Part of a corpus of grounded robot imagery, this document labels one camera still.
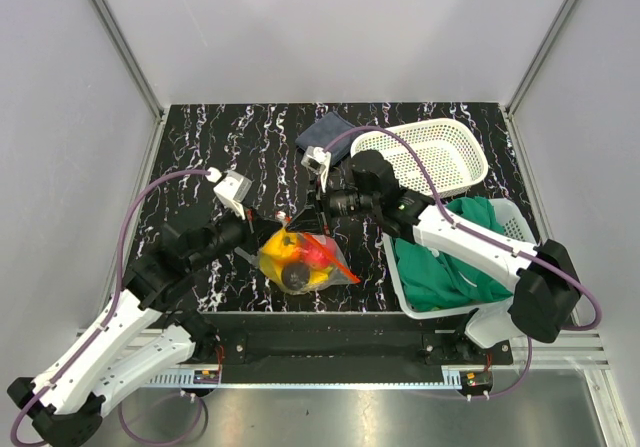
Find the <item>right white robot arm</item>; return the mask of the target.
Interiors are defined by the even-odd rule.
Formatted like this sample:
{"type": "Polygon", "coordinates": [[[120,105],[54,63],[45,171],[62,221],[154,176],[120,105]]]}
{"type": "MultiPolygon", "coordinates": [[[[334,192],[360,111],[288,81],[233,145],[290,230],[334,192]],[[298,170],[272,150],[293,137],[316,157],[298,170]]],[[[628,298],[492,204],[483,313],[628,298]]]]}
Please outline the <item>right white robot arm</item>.
{"type": "Polygon", "coordinates": [[[332,190],[327,185],[330,161],[330,153],[320,147],[305,152],[302,164],[311,173],[311,187],[293,229],[324,234],[335,219],[369,215],[389,240],[449,254],[511,290],[506,300],[471,307],[453,341],[460,360],[476,363],[490,347],[520,335],[551,344],[571,327],[569,317],[583,292],[562,244],[510,239],[465,220],[435,194],[401,186],[391,163],[374,150],[352,157],[350,187],[332,190]]]}

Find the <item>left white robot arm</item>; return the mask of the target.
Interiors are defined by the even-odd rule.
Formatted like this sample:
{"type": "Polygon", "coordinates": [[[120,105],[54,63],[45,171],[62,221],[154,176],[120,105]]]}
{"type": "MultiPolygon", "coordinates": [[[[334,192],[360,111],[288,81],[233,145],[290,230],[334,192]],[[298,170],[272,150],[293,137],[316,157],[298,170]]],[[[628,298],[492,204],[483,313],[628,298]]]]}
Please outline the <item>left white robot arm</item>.
{"type": "Polygon", "coordinates": [[[126,397],[165,369],[218,353],[219,331],[195,310],[179,310],[198,272],[234,250],[250,258],[281,227],[253,209],[218,220],[188,214],[162,226],[127,267],[105,310],[49,369],[18,377],[7,393],[40,444],[81,446],[126,397]]]}

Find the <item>dark fake avocado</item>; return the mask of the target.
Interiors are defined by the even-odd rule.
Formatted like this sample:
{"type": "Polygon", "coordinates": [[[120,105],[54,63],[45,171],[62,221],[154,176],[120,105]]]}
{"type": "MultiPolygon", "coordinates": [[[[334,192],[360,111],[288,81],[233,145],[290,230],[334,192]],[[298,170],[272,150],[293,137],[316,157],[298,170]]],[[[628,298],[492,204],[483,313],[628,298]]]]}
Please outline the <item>dark fake avocado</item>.
{"type": "Polygon", "coordinates": [[[292,262],[287,264],[281,272],[281,281],[284,288],[291,292],[304,291],[311,279],[311,269],[304,262],[292,262]]]}

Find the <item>clear zip top bag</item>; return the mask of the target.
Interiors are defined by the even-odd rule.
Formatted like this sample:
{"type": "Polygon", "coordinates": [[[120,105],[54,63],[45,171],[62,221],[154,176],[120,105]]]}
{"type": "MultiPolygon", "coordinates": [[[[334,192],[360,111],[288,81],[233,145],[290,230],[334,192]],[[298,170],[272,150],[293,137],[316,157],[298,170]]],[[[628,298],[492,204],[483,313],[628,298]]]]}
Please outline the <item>clear zip top bag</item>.
{"type": "Polygon", "coordinates": [[[274,233],[259,249],[257,266],[289,295],[360,282],[333,238],[286,228],[274,233]]]}

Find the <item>red fake apple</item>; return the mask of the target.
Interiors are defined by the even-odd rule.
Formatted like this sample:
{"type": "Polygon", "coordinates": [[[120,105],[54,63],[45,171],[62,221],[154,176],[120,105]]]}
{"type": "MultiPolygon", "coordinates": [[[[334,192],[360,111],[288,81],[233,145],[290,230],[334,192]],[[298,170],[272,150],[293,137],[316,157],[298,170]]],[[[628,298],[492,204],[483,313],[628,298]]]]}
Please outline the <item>red fake apple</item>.
{"type": "Polygon", "coordinates": [[[302,261],[313,270],[324,270],[331,264],[331,249],[323,242],[305,240],[302,246],[302,261]]]}

